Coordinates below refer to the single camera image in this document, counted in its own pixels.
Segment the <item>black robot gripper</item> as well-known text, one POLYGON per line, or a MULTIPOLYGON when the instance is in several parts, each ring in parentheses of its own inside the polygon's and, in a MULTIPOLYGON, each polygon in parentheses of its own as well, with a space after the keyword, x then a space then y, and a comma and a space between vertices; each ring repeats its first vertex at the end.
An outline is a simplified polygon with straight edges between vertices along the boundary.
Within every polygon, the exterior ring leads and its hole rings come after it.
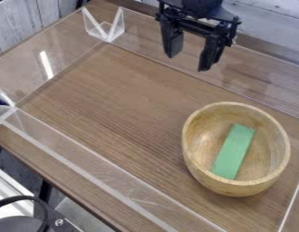
POLYGON ((163 49, 169 58, 173 58, 183 49, 184 30, 205 38, 201 51, 199 71, 207 72, 227 46, 232 46, 241 19, 227 11, 224 0, 157 0, 163 35, 163 49))

